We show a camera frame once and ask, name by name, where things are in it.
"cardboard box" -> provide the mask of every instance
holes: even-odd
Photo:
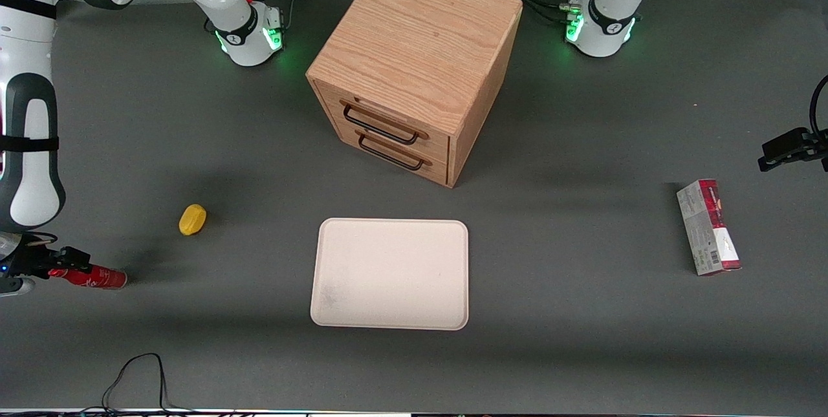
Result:
[[[715,275],[742,268],[722,219],[722,203],[715,179],[700,179],[677,193],[695,271]]]

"black strap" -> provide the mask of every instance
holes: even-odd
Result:
[[[56,137],[49,139],[29,139],[0,134],[0,150],[6,152],[47,152],[57,150],[60,141]]]
[[[598,23],[598,26],[601,27],[601,30],[604,31],[606,35],[615,35],[622,31],[622,29],[626,28],[627,25],[633,20],[635,14],[630,14],[630,16],[625,17],[624,19],[612,19],[612,17],[604,16],[598,11],[598,7],[595,5],[595,0],[589,0],[589,16],[592,17],[592,20],[595,23]]]
[[[252,32],[258,27],[258,13],[256,12],[256,8],[252,7],[252,5],[249,6],[250,17],[248,17],[248,22],[246,22],[241,28],[233,31],[222,31],[221,29],[216,29],[219,36],[226,40],[230,45],[243,45],[245,40],[248,39],[248,35],[252,34]]]
[[[37,16],[51,17],[57,19],[57,8],[36,0],[0,0],[0,6],[12,8],[13,10],[25,11]]]

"green led light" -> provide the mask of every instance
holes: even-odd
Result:
[[[633,35],[633,26],[635,25],[635,17],[633,20],[629,22],[629,29],[627,29],[627,35],[624,36],[624,42],[629,40],[630,36]]]
[[[570,42],[576,42],[578,40],[578,36],[580,36],[580,29],[583,28],[583,15],[579,14],[578,17],[570,23],[570,28],[567,31],[567,39]]]
[[[273,51],[281,48],[281,31],[277,29],[261,28],[261,33],[264,34],[267,43]]]
[[[219,31],[215,31],[215,37],[216,37],[216,39],[219,40],[219,43],[221,44],[221,51],[225,52],[225,54],[227,54],[227,47],[224,46],[224,40],[221,39],[221,36],[219,35]]]

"white tray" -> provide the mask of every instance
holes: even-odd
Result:
[[[461,329],[468,230],[457,220],[326,220],[310,305],[321,326]]]

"drawer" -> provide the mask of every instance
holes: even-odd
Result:
[[[370,102],[337,89],[325,82],[317,82],[325,108],[336,122],[339,131],[359,128],[373,136],[410,150],[418,156],[446,162],[449,155],[449,137],[421,125],[410,125],[405,119],[393,118]]]
[[[390,164],[406,169],[414,175],[446,186],[448,167],[445,161],[418,156],[401,146],[391,143],[381,136],[365,132],[359,128],[340,129],[340,139],[347,145],[361,149]]]

